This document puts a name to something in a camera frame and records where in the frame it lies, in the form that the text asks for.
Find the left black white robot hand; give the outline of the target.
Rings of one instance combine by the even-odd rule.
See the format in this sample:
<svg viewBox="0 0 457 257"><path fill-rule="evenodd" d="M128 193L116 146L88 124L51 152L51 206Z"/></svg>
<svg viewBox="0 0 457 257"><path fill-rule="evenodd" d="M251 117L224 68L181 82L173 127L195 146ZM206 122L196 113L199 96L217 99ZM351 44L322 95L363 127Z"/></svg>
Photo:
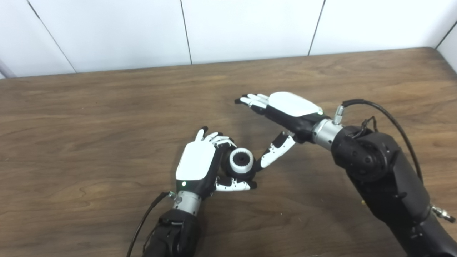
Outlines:
<svg viewBox="0 0 457 257"><path fill-rule="evenodd" d="M193 141L182 153L176 170L177 192L196 194L201 200L212 196L215 191L247 191L256 189L257 182L242 179L240 175L219 177L224 156L236 150L237 145L223 133L206 134L207 126L201 127Z"/></svg>

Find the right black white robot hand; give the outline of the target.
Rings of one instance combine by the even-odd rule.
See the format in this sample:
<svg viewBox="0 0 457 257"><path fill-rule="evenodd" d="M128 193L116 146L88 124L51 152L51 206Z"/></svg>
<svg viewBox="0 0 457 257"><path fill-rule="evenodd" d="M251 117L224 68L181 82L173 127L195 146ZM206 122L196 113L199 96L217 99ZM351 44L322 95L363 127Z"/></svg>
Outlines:
<svg viewBox="0 0 457 257"><path fill-rule="evenodd" d="M313 143L313 129L327 116L321 107L290 92L276 92L269 96L245 94L235 99L258 115L281 125L287 131L281 132L253 165L260 171L288 152L296 143Z"/></svg>

